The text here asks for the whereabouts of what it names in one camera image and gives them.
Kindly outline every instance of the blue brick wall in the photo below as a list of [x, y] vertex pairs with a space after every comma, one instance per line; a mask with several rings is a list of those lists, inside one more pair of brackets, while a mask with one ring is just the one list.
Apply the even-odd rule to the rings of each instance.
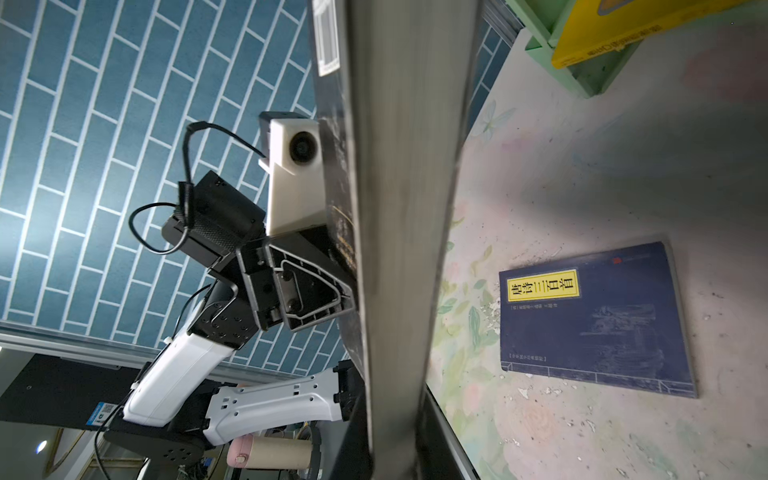
[[[181, 253], [144, 250], [126, 216], [174, 201], [185, 124], [214, 121], [256, 143], [261, 111], [314, 115], [306, 2], [0, 5], [2, 322], [157, 348], [210, 278]], [[482, 35], [475, 99], [485, 100], [508, 48], [487, 24]], [[249, 150], [208, 131], [190, 151], [195, 179], [215, 170], [266, 206]], [[137, 222], [158, 247], [169, 213]], [[303, 376], [345, 354], [333, 322], [261, 333], [230, 361]]]

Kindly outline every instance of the camera lens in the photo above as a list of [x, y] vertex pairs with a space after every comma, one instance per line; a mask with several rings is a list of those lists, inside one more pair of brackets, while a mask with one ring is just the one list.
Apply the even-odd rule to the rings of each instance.
[[293, 161], [305, 164], [317, 154], [317, 142], [310, 132], [301, 131], [291, 138], [289, 150]]

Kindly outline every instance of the book spine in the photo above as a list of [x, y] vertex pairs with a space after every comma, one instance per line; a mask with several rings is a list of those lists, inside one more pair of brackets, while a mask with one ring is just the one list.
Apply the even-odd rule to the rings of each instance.
[[685, 8], [678, 12], [671, 13], [659, 18], [654, 19], [652, 22], [648, 22], [645, 25], [635, 28], [634, 30], [628, 30], [620, 35], [608, 39], [602, 45], [592, 45], [574, 52], [567, 57], [558, 58], [557, 49], [555, 49], [552, 56], [552, 66], [555, 68], [564, 68], [569, 65], [575, 65], [584, 60], [597, 57], [603, 53], [608, 53], [613, 50], [621, 50], [630, 43], [640, 41], [647, 36], [653, 35], [660, 31], [669, 30], [677, 27], [691, 20], [704, 17], [711, 13], [721, 12], [728, 8], [734, 7], [740, 3], [744, 3], [747, 0], [713, 0], [703, 5], [695, 5], [690, 8]]

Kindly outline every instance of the white label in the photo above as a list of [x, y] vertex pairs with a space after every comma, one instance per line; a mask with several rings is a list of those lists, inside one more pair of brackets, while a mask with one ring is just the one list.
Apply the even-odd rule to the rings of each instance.
[[317, 73], [323, 77], [339, 70], [339, 32], [336, 27], [336, 0], [313, 0]]
[[104, 422], [107, 421], [109, 414], [112, 413], [112, 411], [116, 409], [117, 406], [118, 404], [116, 403], [99, 402], [85, 425], [94, 425], [97, 427], [102, 426]]

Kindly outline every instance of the blue book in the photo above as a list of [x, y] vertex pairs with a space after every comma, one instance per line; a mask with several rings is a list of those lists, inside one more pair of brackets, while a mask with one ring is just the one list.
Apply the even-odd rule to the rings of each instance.
[[499, 274], [502, 368], [697, 397], [664, 243]]

